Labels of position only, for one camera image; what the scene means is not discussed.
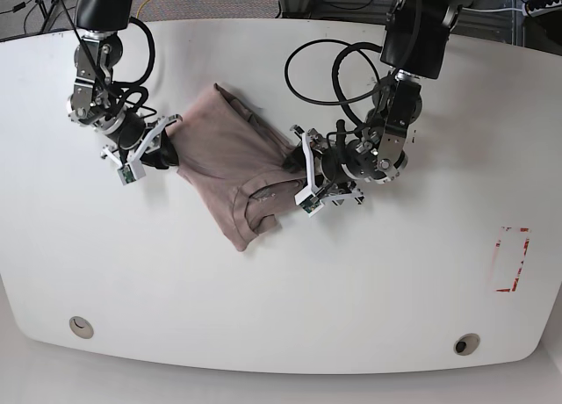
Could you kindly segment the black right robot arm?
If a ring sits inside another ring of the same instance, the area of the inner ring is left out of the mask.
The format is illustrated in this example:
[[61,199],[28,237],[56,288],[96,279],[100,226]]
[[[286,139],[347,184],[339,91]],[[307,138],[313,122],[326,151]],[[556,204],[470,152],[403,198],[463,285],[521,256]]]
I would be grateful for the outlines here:
[[[166,127],[180,120],[150,118],[156,110],[147,107],[148,89],[144,83],[155,66],[155,40],[148,26],[131,15],[133,0],[77,0],[70,19],[78,46],[74,53],[76,79],[68,99],[68,116],[80,126],[90,126],[109,139],[102,157],[115,160],[122,172],[147,165],[166,170],[179,164]],[[114,79],[114,67],[123,55],[119,32],[137,26],[148,42],[148,63],[136,80]]]

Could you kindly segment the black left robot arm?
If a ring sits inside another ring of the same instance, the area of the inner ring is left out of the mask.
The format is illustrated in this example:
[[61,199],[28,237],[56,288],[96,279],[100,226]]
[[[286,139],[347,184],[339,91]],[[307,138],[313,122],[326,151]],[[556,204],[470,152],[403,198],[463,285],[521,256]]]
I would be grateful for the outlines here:
[[[343,119],[325,135],[292,127],[301,150],[291,160],[306,171],[306,184],[296,194],[295,203],[308,215],[328,201],[335,205],[346,199],[361,203],[364,195],[357,182],[386,184],[406,167],[408,128],[422,110],[420,80],[438,78],[444,49],[460,11],[445,0],[393,0],[382,46],[370,42],[344,44],[331,69],[336,95],[331,104],[342,108],[354,129],[347,129]],[[386,76],[377,76],[366,95],[373,107],[360,119],[349,107],[352,99],[343,94],[340,67],[350,54],[365,55],[369,51],[378,53],[391,69]]]

